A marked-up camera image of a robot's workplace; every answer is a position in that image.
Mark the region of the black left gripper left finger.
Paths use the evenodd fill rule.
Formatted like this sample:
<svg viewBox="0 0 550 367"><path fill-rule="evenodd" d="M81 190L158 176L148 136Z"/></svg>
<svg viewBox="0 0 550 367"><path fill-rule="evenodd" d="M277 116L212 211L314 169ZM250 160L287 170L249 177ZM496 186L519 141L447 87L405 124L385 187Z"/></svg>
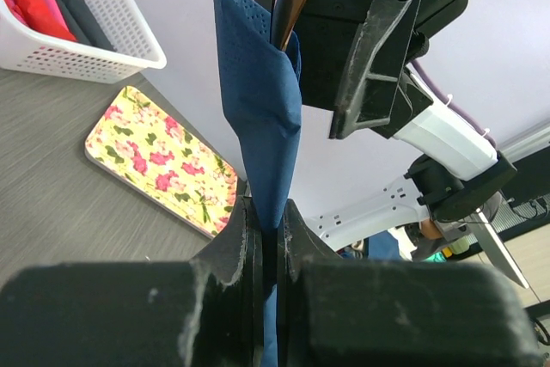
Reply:
<svg viewBox="0 0 550 367"><path fill-rule="evenodd" d="M32 266L1 289L4 366L257 366L261 232L240 197L188 261Z"/></svg>

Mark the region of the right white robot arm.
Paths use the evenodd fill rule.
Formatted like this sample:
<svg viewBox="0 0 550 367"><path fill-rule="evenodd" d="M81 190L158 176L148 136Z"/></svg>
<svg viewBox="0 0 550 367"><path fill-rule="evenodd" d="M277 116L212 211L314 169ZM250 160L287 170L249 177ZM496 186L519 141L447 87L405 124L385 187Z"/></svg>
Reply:
<svg viewBox="0 0 550 367"><path fill-rule="evenodd" d="M516 170L408 65L461 13L462 0L257 0L270 41L302 50L302 103L330 111L329 136L369 129L420 152L370 198L307 219L332 249L386 229L433 222L446 239L488 229L486 203Z"/></svg>

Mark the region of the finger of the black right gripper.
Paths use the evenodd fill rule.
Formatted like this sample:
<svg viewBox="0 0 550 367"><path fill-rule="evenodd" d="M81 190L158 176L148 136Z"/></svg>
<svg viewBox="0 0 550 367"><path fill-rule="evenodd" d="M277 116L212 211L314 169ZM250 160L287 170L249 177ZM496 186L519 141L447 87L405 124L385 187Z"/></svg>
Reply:
<svg viewBox="0 0 550 367"><path fill-rule="evenodd" d="M308 0L294 30L300 42L302 103L333 107L351 43L372 0Z"/></svg>
<svg viewBox="0 0 550 367"><path fill-rule="evenodd" d="M331 139L365 128L381 128L389 138L413 117L401 76L420 2L372 0L340 80Z"/></svg>

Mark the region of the blue paper napkin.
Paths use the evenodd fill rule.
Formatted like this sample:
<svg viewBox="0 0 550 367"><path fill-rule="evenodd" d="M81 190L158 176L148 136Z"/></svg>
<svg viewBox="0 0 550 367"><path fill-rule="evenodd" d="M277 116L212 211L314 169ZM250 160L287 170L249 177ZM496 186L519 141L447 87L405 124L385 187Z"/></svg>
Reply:
<svg viewBox="0 0 550 367"><path fill-rule="evenodd" d="M223 114L238 137L260 221L264 268L264 366L279 366L276 327L278 227L302 128L300 43L270 42L271 14L254 0L213 0Z"/></svg>

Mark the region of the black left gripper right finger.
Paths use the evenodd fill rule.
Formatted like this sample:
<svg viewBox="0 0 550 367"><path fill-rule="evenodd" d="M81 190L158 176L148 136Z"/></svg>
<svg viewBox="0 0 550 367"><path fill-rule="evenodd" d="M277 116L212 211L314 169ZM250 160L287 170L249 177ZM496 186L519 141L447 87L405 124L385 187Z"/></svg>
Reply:
<svg viewBox="0 0 550 367"><path fill-rule="evenodd" d="M499 271L348 260L289 201L278 231L282 366L541 366L532 323Z"/></svg>

